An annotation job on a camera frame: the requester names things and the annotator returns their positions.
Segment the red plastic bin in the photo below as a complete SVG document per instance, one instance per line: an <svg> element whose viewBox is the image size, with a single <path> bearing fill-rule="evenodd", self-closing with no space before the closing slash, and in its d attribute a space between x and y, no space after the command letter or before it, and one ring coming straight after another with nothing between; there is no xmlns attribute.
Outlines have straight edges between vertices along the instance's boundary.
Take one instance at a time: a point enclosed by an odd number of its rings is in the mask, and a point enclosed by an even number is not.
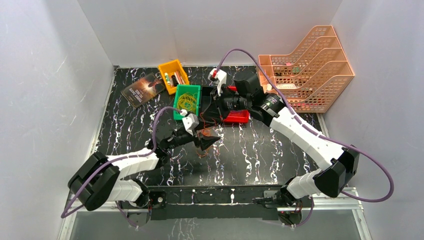
<svg viewBox="0 0 424 240"><path fill-rule="evenodd" d="M249 121L247 100L237 92L235 86L226 86L221 96L221 115L224 123L245 124Z"/></svg>

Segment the green plastic bin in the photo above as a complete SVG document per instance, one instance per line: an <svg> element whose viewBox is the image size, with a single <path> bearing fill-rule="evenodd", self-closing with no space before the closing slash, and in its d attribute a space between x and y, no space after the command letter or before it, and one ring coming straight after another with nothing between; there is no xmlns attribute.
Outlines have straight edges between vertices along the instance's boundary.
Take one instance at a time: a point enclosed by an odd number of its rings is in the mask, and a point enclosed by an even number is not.
<svg viewBox="0 0 424 240"><path fill-rule="evenodd" d="M198 116L200 94L200 85L179 85L176 89L173 107L178 110L186 110Z"/></svg>

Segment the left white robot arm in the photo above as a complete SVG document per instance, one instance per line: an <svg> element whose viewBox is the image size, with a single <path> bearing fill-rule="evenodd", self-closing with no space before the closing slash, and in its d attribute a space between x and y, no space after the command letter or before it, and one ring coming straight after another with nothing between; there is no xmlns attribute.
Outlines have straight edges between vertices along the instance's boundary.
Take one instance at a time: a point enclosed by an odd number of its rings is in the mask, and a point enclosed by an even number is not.
<svg viewBox="0 0 424 240"><path fill-rule="evenodd" d="M179 146L193 142L204 151L218 140L218 136L196 131L190 134L181 127L156 144L150 141L147 147L137 152L106 156L96 151L71 177L67 186L88 211L96 210L106 202L120 201L144 208L150 202L150 190L140 180L127 179L128 176L161 168L170 159L170 151Z"/></svg>

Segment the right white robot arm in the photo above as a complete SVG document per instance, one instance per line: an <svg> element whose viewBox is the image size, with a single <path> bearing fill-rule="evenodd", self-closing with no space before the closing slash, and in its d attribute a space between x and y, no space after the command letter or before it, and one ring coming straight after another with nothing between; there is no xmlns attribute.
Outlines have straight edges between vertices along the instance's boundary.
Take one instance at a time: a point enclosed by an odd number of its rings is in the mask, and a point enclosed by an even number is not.
<svg viewBox="0 0 424 240"><path fill-rule="evenodd" d="M320 133L311 133L310 124L275 93L265 93L259 78L235 80L236 90L227 85L227 73L213 69L208 78L217 86L210 92L210 102L203 114L213 121L224 120L231 111L247 110L250 116L272 130L283 134L300 147L317 164L318 169L289 179L272 196L255 198L254 203L295 207L303 197L324 194L335 198L355 175L359 154L348 147L324 139Z"/></svg>

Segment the black plastic bin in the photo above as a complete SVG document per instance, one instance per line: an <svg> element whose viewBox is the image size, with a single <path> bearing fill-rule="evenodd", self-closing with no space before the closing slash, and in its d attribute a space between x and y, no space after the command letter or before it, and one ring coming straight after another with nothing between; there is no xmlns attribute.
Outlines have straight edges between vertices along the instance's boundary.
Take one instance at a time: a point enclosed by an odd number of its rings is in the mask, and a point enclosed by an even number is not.
<svg viewBox="0 0 424 240"><path fill-rule="evenodd" d="M201 86L199 98L199 114L200 113L218 113L218 109L214 103L211 93L217 92L216 86Z"/></svg>

